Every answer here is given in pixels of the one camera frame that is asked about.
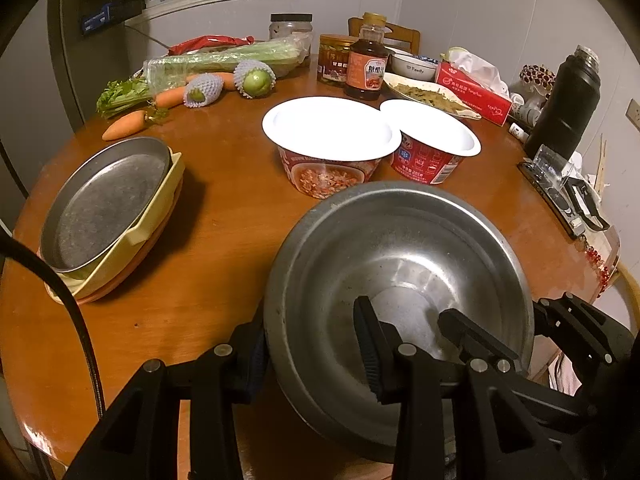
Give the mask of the stainless steel bowl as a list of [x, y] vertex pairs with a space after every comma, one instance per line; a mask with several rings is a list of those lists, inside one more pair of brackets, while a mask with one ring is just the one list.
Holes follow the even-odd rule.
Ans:
[[532, 295], [511, 246], [478, 210], [434, 186], [372, 182], [308, 210], [273, 261], [265, 329], [278, 382], [308, 426], [368, 460], [388, 463], [399, 410], [367, 383], [352, 305], [366, 296], [401, 338], [443, 361], [439, 331], [457, 309], [529, 368]]

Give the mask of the round metal plate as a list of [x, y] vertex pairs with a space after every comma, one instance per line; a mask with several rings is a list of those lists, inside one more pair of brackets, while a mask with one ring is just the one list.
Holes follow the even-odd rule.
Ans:
[[97, 263], [141, 217], [170, 166], [168, 146], [150, 136], [118, 141], [87, 159], [48, 211], [41, 258], [63, 274]]

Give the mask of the black thermos flask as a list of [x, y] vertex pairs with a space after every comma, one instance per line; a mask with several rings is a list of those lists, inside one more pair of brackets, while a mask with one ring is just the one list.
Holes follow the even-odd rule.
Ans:
[[544, 145], [569, 160], [599, 103], [600, 88], [598, 56], [578, 44], [559, 67], [550, 98], [524, 144], [526, 156], [533, 159]]

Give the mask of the red tissue box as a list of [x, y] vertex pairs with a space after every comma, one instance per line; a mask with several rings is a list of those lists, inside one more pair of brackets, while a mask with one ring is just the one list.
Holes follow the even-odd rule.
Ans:
[[462, 47], [442, 54], [435, 81], [448, 88], [467, 106], [497, 126], [511, 110], [509, 87], [498, 68]]

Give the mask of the instant noodle cup white lid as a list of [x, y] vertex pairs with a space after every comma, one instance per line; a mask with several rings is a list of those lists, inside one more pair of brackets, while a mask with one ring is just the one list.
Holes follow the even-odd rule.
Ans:
[[317, 200], [369, 182], [401, 140], [377, 108], [335, 96], [285, 101], [268, 110], [262, 131], [294, 188]]

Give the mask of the white dish with food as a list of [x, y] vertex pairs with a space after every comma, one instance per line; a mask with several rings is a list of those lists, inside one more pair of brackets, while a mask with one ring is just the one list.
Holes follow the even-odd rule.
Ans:
[[434, 82], [386, 73], [384, 82], [395, 96], [437, 108], [448, 115], [480, 120], [482, 115], [463, 103], [451, 90]]

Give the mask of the white ceramic bowl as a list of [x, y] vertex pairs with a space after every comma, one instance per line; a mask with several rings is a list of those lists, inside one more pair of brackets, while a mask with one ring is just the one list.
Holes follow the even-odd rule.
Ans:
[[438, 64], [434, 58], [407, 53], [394, 53], [390, 60], [393, 73], [420, 81], [433, 81]]

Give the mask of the large carrot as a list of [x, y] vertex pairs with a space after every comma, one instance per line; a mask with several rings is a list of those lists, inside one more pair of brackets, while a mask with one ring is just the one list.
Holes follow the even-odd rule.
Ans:
[[164, 108], [135, 110], [115, 120], [102, 134], [103, 141], [115, 141], [139, 133], [149, 126], [159, 124], [168, 114]]

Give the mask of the celery bunch in bag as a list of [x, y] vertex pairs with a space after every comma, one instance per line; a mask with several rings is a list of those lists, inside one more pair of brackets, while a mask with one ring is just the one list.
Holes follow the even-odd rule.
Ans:
[[111, 118], [150, 102], [160, 92], [183, 86], [189, 76], [232, 73], [244, 61], [263, 62], [277, 78], [283, 78], [304, 62], [311, 43], [311, 32], [293, 32], [290, 36], [222, 51], [150, 58], [129, 79], [109, 82], [96, 101], [96, 112], [103, 118]]

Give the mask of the glass jar black lid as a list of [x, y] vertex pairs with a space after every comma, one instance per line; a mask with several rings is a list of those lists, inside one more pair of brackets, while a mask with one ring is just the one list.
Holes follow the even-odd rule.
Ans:
[[312, 32], [311, 13], [273, 13], [270, 15], [269, 38]]

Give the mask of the green fruit in foam net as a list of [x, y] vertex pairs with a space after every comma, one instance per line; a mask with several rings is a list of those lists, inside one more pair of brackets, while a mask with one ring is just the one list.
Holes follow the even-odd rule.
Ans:
[[201, 74], [184, 88], [183, 104], [190, 108], [201, 108], [213, 104], [224, 90], [224, 80], [214, 74]]

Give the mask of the red snack bag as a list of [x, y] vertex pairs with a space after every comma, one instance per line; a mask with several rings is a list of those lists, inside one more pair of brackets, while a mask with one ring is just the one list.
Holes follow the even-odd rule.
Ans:
[[167, 48], [168, 55], [180, 55], [203, 49], [225, 49], [254, 44], [253, 36], [233, 37], [224, 35], [205, 35], [192, 38]]

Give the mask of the grey refrigerator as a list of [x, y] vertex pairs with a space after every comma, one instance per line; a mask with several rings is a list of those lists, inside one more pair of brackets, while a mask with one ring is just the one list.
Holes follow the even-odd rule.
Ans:
[[[112, 20], [83, 35], [80, 20], [112, 4]], [[142, 0], [38, 0], [1, 55], [1, 162], [22, 195], [43, 166], [96, 112], [112, 80], [140, 66], [127, 18]]]

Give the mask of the blue box on sill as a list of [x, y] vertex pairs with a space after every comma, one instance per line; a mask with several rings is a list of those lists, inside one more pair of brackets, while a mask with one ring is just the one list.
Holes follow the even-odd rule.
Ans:
[[90, 14], [80, 20], [80, 31], [83, 35], [92, 34], [112, 20], [112, 4], [105, 3], [99, 12]]

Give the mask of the black clip frame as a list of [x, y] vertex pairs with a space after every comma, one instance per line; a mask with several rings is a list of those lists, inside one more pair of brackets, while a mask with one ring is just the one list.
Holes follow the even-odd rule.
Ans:
[[605, 218], [600, 215], [593, 192], [586, 181], [567, 177], [564, 188], [575, 211], [588, 229], [593, 232], [604, 232], [610, 228]]

